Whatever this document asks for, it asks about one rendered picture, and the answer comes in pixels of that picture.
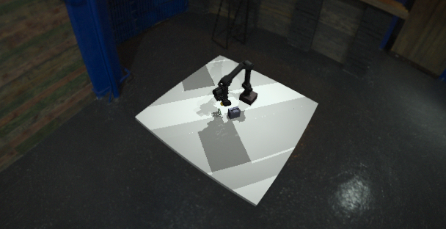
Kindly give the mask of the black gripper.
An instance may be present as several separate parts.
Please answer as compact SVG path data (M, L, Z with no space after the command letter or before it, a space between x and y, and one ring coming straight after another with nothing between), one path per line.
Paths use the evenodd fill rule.
M228 100L228 95L227 94L229 94L229 92L222 93L222 95L224 96L224 98L222 99L222 103L223 103L224 106L231 106L232 103L231 103L230 100Z

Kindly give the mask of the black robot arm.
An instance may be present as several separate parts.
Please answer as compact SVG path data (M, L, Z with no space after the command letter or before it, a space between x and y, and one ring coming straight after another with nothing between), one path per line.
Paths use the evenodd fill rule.
M251 84L249 82L250 80L250 75L251 75L251 70L253 69L254 65L250 62L250 61L243 61L243 62L239 62L239 65L229 74L223 76L218 85L219 87L215 88L212 92L214 95L214 98L217 101L221 101L224 96L222 95L222 93L227 93L228 92L228 87L230 86L230 84L232 83L233 78L238 75L243 69L245 70L245 81L242 83L242 87L244 88L244 92L243 95L245 95L246 97L249 97L252 94L252 88L251 88ZM222 83L222 85L221 85Z

